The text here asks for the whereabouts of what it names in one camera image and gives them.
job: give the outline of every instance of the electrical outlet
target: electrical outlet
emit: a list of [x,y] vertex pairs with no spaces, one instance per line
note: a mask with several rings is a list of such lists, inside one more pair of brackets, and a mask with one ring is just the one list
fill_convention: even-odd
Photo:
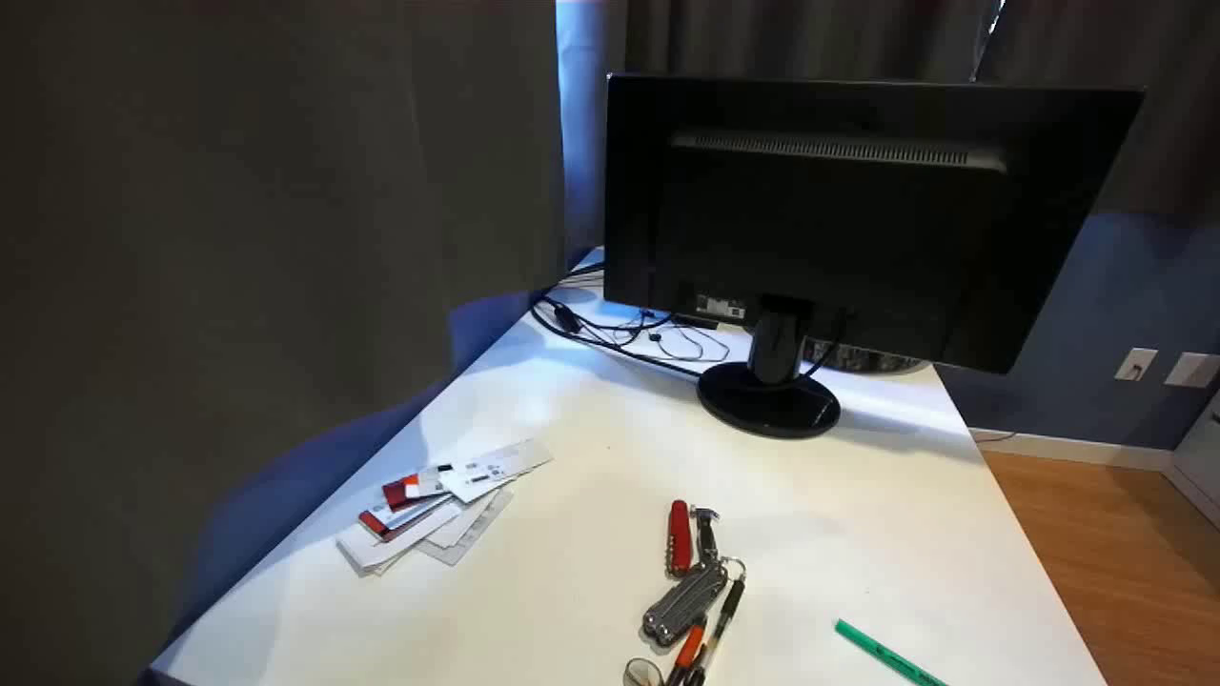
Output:
[[1120,359],[1120,365],[1118,365],[1118,383],[1127,383],[1127,386],[1138,386],[1145,383],[1145,373],[1151,370],[1151,364],[1153,364],[1153,347],[1132,347],[1124,359]]
[[1220,373],[1220,356],[1184,350],[1169,370],[1167,386],[1208,388]]

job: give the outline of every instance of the desk surface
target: desk surface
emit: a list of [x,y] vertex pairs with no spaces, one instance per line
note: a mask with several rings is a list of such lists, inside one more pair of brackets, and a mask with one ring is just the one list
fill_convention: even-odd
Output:
[[[894,684],[836,617],[945,684],[1101,684],[935,370],[817,378],[837,427],[773,444],[707,419],[687,378],[518,319],[152,668],[196,686],[620,686],[651,657],[637,631],[672,588],[663,518],[687,496],[752,566],[712,686]],[[411,552],[359,581],[336,552],[376,486],[518,438],[552,460],[458,570]]]

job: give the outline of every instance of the dark curtain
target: dark curtain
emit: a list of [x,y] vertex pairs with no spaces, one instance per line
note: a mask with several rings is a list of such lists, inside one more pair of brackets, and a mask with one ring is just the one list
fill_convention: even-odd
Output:
[[1010,0],[978,81],[1145,91],[1099,205],[1220,219],[1220,3]]
[[620,0],[630,72],[967,81],[987,0]]
[[0,684],[133,684],[219,500],[557,270],[552,69],[549,0],[0,8]]

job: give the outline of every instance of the black monitor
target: black monitor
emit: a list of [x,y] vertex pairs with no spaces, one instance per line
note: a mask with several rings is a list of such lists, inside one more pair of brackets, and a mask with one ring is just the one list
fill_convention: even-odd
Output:
[[739,319],[700,405],[819,435],[813,340],[1010,370],[1136,91],[610,77],[604,297]]

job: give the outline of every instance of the pen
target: pen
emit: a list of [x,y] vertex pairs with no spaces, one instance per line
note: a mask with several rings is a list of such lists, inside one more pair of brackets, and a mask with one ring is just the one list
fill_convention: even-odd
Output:
[[945,686],[942,678],[927,676],[918,665],[894,657],[892,649],[885,649],[881,641],[874,641],[870,633],[836,622],[836,633],[845,637],[855,649],[870,651],[874,660],[881,660],[885,668],[892,668],[894,676],[902,676],[913,686]]

